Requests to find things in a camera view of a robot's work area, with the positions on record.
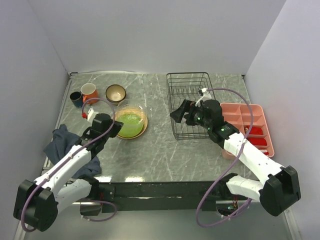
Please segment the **green plate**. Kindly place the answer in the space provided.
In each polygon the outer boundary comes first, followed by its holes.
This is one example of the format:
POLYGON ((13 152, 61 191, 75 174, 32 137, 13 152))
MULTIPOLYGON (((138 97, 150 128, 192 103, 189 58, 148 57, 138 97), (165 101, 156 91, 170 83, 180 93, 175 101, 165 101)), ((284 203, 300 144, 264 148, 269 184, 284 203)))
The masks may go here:
POLYGON ((141 132, 145 119, 136 113, 123 113, 117 121, 123 123, 118 135, 123 138, 132 138, 141 132))

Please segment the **dark brown patterned bowl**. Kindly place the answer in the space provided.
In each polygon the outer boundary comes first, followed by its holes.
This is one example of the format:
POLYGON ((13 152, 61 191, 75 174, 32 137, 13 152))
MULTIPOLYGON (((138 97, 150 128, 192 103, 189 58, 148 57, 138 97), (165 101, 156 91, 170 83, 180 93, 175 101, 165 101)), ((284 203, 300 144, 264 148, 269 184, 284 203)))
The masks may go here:
POLYGON ((121 85, 113 84, 107 87, 105 96, 110 103, 112 103, 113 105, 118 105, 126 98, 127 92, 121 85))

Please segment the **orange mug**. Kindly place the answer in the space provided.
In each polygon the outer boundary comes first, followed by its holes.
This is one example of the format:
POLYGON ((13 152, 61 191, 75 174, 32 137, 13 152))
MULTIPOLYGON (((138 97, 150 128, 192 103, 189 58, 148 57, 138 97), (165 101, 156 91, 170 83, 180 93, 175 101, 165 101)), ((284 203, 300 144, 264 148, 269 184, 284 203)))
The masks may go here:
POLYGON ((82 93, 82 102, 87 102, 87 104, 95 104, 97 103, 99 100, 98 100, 98 91, 97 91, 97 87, 93 84, 93 83, 86 83, 84 84, 81 89, 80 89, 80 92, 82 93))

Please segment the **dark blue mug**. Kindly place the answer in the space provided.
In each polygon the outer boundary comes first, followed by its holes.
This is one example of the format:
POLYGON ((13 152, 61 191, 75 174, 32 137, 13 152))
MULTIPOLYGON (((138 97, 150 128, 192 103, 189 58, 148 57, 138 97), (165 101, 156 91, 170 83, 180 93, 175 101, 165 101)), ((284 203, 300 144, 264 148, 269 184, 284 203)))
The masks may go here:
POLYGON ((83 94, 80 91, 72 92, 69 98, 75 107, 81 108, 83 106, 83 94))

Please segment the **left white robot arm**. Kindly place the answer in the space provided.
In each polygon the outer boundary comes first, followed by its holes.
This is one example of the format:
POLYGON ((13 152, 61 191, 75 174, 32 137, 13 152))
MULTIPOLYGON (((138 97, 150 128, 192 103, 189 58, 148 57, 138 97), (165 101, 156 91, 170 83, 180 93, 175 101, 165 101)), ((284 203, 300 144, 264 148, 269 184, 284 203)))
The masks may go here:
POLYGON ((59 213, 80 200, 103 203, 100 183, 94 177, 83 174, 71 184, 68 181, 103 150, 108 139, 117 136, 124 124, 106 113, 88 121, 91 126, 54 167, 19 185, 13 216, 24 231, 46 231, 59 213))

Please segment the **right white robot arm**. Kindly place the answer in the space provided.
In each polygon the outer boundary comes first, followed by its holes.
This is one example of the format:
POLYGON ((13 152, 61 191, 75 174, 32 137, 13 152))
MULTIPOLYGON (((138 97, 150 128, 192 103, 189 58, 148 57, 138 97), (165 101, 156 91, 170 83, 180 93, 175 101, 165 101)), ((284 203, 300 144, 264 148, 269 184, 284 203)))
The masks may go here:
POLYGON ((214 99, 199 103, 185 99, 170 117, 176 123, 185 120, 188 126, 203 127, 214 143, 238 157, 257 177, 257 180, 251 180, 226 172, 215 181, 222 198, 240 195, 258 201, 276 217, 301 199, 298 172, 290 165, 284 167, 273 161, 245 137, 250 130, 243 129, 243 121, 255 121, 257 117, 242 116, 241 110, 250 111, 244 104, 228 109, 227 104, 214 99))

